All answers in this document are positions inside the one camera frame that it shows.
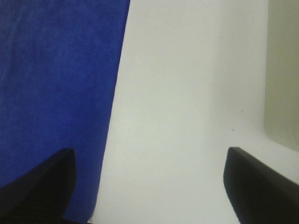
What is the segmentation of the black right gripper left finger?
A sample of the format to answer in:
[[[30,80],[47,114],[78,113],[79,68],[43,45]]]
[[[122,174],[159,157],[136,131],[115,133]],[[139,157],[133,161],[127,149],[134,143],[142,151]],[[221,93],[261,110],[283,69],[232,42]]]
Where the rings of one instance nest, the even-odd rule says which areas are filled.
[[[0,188],[2,224],[70,224],[64,213],[76,184],[75,152],[63,148]]]

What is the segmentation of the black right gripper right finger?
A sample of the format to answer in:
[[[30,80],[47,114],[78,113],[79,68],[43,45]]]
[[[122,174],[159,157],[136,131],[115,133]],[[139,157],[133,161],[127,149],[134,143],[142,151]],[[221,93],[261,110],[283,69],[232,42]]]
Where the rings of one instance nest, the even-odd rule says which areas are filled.
[[[241,224],[297,224],[299,186],[239,147],[230,147],[224,187]]]

